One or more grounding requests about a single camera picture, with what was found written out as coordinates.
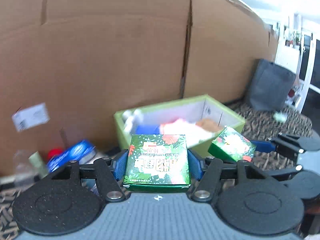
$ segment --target small green box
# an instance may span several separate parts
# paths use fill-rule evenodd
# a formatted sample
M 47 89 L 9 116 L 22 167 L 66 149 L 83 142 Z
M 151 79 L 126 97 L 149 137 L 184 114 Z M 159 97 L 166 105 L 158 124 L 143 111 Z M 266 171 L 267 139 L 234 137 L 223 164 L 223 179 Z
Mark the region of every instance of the small green box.
M 247 138 L 243 137 L 232 127 L 226 127 L 217 138 L 212 141 L 208 152 L 225 161 L 251 161 L 255 149 L 256 146 Z
M 186 137 L 132 135 L 123 184 L 131 191 L 187 191 L 191 181 Z

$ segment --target patterned rug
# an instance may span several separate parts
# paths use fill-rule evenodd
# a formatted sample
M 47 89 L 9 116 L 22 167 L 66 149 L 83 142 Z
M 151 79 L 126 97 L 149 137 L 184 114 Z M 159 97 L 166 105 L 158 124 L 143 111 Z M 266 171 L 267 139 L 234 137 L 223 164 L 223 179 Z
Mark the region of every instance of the patterned rug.
M 12 216 L 12 205 L 21 191 L 21 188 L 0 191 L 0 240 L 11 240 L 19 234 L 17 223 Z
M 285 123 L 277 122 L 273 118 L 273 111 L 255 111 L 243 102 L 228 107 L 246 119 L 241 134 L 249 140 L 265 141 L 269 137 L 276 137 L 280 132 L 303 137 L 312 135 L 311 120 L 289 106 L 281 111 L 288 114 Z M 294 165 L 293 161 L 276 152 L 255 152 L 252 162 L 263 170 L 278 170 Z

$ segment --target black round base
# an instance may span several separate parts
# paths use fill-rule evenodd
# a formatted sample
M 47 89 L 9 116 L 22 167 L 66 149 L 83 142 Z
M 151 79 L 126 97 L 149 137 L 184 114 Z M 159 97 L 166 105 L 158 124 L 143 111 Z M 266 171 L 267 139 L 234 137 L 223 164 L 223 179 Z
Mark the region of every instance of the black round base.
M 320 195 L 320 177 L 311 171 L 301 171 L 283 184 L 304 201 L 316 199 Z
M 304 214 L 301 199 L 269 179 L 253 179 L 227 189 L 220 195 L 217 208 L 231 226 L 260 236 L 287 232 Z
M 12 212 L 20 229 L 56 236 L 86 227 L 95 220 L 100 208 L 100 199 L 86 188 L 65 180 L 51 180 L 40 181 L 26 190 L 15 200 Z

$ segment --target large cardboard box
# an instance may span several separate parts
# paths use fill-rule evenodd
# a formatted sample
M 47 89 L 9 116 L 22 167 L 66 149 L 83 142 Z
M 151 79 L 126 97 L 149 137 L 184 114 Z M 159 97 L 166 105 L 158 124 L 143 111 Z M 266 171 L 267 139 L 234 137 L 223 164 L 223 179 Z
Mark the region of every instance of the large cardboard box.
M 190 0 L 0 0 L 0 176 L 18 149 L 117 144 L 113 114 L 180 98 Z M 50 120 L 17 132 L 12 115 Z
M 277 40 L 232 0 L 0 0 L 0 176 L 19 149 L 117 144 L 113 114 L 185 96 L 243 95 Z M 12 115 L 45 103 L 49 122 Z
M 241 98 L 257 59 L 274 61 L 278 39 L 240 0 L 192 0 L 185 97 Z

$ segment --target red cap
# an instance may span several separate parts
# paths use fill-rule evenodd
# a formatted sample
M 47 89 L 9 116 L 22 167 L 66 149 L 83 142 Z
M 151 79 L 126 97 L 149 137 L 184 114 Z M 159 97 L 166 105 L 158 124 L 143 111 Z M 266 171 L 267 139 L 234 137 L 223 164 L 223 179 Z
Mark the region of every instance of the red cap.
M 55 148 L 55 149 L 50 150 L 47 155 L 48 161 L 51 160 L 52 157 L 54 157 L 56 155 L 60 155 L 61 153 L 63 153 L 62 148 Z

